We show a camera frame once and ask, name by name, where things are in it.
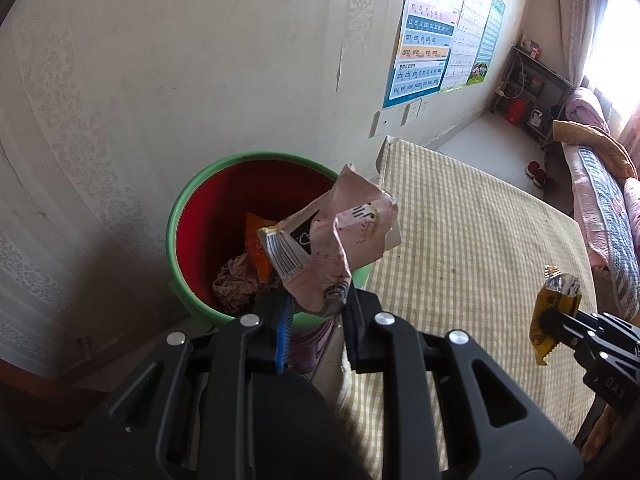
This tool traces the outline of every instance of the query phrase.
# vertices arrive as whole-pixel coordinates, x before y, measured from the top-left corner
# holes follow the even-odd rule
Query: cable
[[[520,57],[520,54],[518,54],[518,60],[520,61],[520,70],[522,70],[522,88],[518,92],[518,95],[514,97],[508,97],[506,95],[503,95],[502,97],[504,97],[505,99],[517,99],[518,97],[520,97],[520,94],[522,94],[522,92],[524,91],[524,63],[522,62],[522,58]]]

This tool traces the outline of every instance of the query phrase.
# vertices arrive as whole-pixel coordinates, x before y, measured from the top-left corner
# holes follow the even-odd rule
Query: sunlight
[[[640,44],[640,4],[609,0],[584,73],[622,115],[626,123],[640,102],[636,53]]]

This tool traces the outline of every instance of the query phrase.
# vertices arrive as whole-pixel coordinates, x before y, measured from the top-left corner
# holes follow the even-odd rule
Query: pink curtain
[[[580,86],[608,0],[558,0],[562,53],[569,67],[569,81]]]
[[[618,142],[629,152],[629,156],[638,170],[640,168],[640,104],[631,114],[629,122],[618,137]]]

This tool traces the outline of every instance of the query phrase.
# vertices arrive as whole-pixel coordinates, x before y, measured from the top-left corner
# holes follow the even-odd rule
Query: pink snack wrapper
[[[333,316],[346,301],[351,269],[375,262],[401,243],[398,204],[345,166],[329,191],[260,229],[258,238],[300,308]]]

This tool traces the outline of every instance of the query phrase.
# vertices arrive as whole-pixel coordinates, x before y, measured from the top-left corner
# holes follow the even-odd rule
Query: mattress
[[[573,439],[594,398],[584,371],[562,346],[548,367],[537,366],[528,333],[546,264],[578,276],[580,309],[596,310],[578,225],[504,181],[404,140],[387,137],[378,161],[380,186],[398,199],[402,244],[374,264],[366,289],[422,332],[467,331]],[[338,416],[380,478],[382,375],[356,375],[346,361],[344,368]],[[436,434],[445,468],[438,417]]]

